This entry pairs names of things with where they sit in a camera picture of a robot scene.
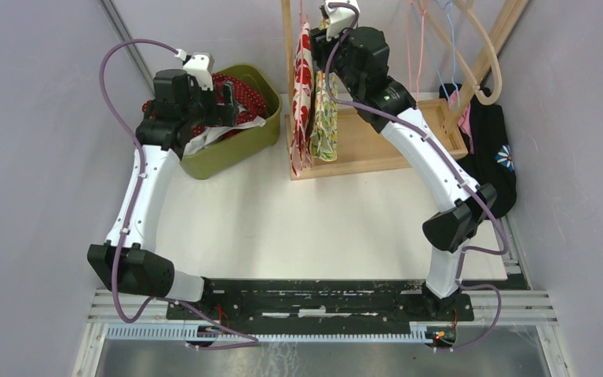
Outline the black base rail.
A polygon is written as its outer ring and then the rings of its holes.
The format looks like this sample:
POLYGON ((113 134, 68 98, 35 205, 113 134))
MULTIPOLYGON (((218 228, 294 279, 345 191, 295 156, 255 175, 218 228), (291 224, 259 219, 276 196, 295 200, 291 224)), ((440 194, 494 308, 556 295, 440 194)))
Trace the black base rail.
POLYGON ((467 291, 441 303, 422 280, 215 278, 194 306, 249 335, 394 335, 411 322, 476 318, 467 291))

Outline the dark red polka-dot garment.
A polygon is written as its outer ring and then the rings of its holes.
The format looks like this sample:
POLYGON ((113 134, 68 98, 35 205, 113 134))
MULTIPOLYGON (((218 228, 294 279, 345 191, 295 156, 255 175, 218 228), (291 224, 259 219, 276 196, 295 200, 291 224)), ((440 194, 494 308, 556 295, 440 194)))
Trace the dark red polka-dot garment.
MULTIPOLYGON (((269 114, 264 97, 254 87, 230 75, 213 73, 214 87, 230 82, 234 86, 236 103, 239 106, 237 124, 249 122, 256 117, 265 117, 269 114)), ((170 144, 176 142, 186 145, 193 136, 193 130, 202 126, 198 123, 184 121, 161 121, 152 118, 152 100, 146 101, 141 110, 143 120, 136 129, 138 140, 144 144, 170 144)))

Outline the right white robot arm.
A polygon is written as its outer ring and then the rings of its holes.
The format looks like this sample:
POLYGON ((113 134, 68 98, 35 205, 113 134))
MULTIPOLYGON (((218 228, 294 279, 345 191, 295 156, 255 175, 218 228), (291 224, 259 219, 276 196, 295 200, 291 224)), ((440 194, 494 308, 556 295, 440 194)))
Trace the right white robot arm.
POLYGON ((423 222, 432 246, 422 311, 443 320, 454 309, 464 253, 485 219, 494 219, 495 188, 463 169, 435 136, 405 88, 389 75, 389 46, 373 27, 346 28, 334 37, 327 29, 310 32, 314 63, 335 74, 351 98, 345 105, 384 137, 414 168, 431 191, 437 212, 423 222))

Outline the red poppy print garment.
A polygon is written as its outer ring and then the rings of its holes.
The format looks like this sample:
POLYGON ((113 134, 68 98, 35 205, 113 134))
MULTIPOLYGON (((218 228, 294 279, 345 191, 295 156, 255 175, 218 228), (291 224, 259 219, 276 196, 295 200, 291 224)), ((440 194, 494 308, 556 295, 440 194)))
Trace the red poppy print garment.
POLYGON ((294 85, 291 109, 293 127, 289 152, 291 170, 294 176, 310 165, 310 151, 306 137, 309 123, 314 73, 312 68, 312 51, 310 46, 311 27, 308 21, 301 26, 297 49, 294 57, 294 85))

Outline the yellow floral print garment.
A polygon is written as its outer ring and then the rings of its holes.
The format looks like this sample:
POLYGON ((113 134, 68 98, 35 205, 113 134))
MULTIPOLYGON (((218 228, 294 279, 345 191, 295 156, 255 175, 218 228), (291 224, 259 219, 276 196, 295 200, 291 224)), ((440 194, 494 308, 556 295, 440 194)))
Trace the yellow floral print garment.
POLYGON ((333 162, 338 158, 338 106, 330 95, 338 94, 338 79, 334 74, 326 75, 314 63, 312 95, 312 120, 307 148, 309 164, 315 159, 333 162))

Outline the white garment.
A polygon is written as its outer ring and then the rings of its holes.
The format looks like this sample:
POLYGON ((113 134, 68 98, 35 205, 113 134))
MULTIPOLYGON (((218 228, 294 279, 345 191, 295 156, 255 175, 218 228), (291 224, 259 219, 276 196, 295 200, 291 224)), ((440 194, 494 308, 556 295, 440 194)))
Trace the white garment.
POLYGON ((265 119, 256 117, 249 122, 240 123, 236 126, 218 126, 218 127, 197 127, 193 130, 193 136, 189 143, 186 144, 183 156, 194 155, 204 149, 224 141, 227 138, 238 134, 241 131, 251 128, 263 127, 265 119))

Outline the black garment with flower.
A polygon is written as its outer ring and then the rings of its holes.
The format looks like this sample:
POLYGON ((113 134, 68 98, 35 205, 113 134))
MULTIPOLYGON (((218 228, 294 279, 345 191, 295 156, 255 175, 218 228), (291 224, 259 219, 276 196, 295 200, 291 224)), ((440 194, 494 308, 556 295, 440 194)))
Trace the black garment with flower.
POLYGON ((457 125, 468 150, 458 164, 480 184, 494 187, 497 197, 491 210, 496 218, 502 218, 517 201, 517 175, 503 108, 484 105, 473 97, 457 125))

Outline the wooden clothes rack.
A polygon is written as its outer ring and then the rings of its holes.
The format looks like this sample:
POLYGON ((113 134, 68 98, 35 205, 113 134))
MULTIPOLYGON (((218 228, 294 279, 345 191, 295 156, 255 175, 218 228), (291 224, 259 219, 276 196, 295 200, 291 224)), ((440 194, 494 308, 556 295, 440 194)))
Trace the wooden clothes rack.
MULTIPOLYGON (((529 3, 525 0, 510 1, 519 2, 513 11, 514 14, 519 15, 518 20, 513 26, 514 30, 529 3)), ((498 11, 505 2, 498 4, 498 11)), ((459 116, 466 108, 462 112, 454 112, 448 106, 447 102, 441 99, 419 99, 418 106, 422 109, 422 113, 431 130, 450 154, 456 159, 465 157, 468 150, 462 143, 457 122, 459 116)), ((293 175, 290 168, 291 180, 298 181, 345 174, 395 170, 409 166, 408 161, 399 151, 382 136, 377 134, 371 125, 363 121, 356 113, 356 110, 351 108, 338 110, 338 147, 339 156, 337 161, 323 162, 315 159, 298 177, 293 175)))

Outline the blue wire hanger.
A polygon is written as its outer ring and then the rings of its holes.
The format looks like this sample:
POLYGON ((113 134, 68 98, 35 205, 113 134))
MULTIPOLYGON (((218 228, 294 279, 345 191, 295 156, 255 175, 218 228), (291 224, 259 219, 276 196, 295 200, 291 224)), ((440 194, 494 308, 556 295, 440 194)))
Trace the blue wire hanger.
POLYGON ((451 17, 451 9, 453 7, 453 1, 449 0, 446 1, 444 4, 442 4, 440 1, 438 0, 433 0, 433 2, 437 5, 437 7, 439 9, 442 9, 445 15, 445 18, 447 19, 449 28, 450 28, 450 33, 451 33, 451 37, 450 37, 450 49, 451 49, 451 84, 454 86, 454 92, 453 94, 456 95, 454 104, 451 106, 451 108, 458 110, 459 109, 459 105, 461 104, 461 100, 459 99, 459 86, 458 83, 455 81, 455 76, 456 76, 456 72, 457 72, 457 55, 456 55, 456 44, 455 44, 455 28, 454 28, 454 23, 451 17))

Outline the green plastic basket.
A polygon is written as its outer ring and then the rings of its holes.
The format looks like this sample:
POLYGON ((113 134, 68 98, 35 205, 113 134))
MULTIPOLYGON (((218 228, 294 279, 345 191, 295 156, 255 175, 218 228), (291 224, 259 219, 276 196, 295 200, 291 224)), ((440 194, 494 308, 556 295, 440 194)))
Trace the green plastic basket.
POLYGON ((269 110, 269 114, 265 117, 265 125, 241 131, 191 156, 183 156, 186 145, 179 145, 176 142, 162 145, 144 144, 137 138, 144 149, 147 161, 154 160, 156 153, 161 152, 165 156, 172 156, 190 177, 206 180, 277 143, 280 136, 280 113, 283 102, 269 79, 259 68, 251 64, 233 65, 217 73, 240 79, 261 93, 269 110))

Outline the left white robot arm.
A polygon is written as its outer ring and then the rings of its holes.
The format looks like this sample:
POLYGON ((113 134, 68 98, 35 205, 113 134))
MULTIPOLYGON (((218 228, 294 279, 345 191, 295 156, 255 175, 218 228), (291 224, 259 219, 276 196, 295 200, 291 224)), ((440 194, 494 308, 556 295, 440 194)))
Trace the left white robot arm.
POLYGON ((182 69, 158 71, 155 96, 134 132, 133 170, 115 224, 102 244, 92 244, 87 260, 113 294, 186 301, 203 320, 214 313, 215 297, 206 279, 178 270, 156 254, 157 227, 174 169, 195 130, 233 126, 239 114, 232 82, 203 86, 182 69))

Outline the cream plastic hanger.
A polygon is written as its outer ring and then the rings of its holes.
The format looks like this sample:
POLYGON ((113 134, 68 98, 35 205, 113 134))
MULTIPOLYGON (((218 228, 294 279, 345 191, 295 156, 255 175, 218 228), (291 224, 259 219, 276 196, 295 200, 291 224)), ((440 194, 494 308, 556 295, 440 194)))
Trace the cream plastic hanger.
MULTIPOLYGON (((428 47, 425 43, 424 31, 427 26, 434 30, 436 36, 450 49, 450 37, 441 27, 440 23, 435 20, 431 10, 431 6, 427 1, 411 1, 412 9, 415 10, 418 17, 420 27, 420 50, 424 51, 428 47)), ((475 32, 481 39, 482 48, 472 65, 466 63, 466 59, 457 50, 457 68, 463 72, 465 79, 462 88, 459 91, 459 99, 461 104, 459 109, 454 112, 462 112, 469 104, 473 97, 476 97, 479 102, 484 105, 495 104, 500 98, 503 89, 502 70, 499 63, 499 51, 504 46, 513 26, 518 20, 519 15, 513 11, 518 5, 518 1, 506 1, 499 10, 499 15, 496 17, 492 29, 487 31, 481 23, 475 12, 473 11, 472 1, 453 1, 451 11, 458 11, 470 22, 475 32)))

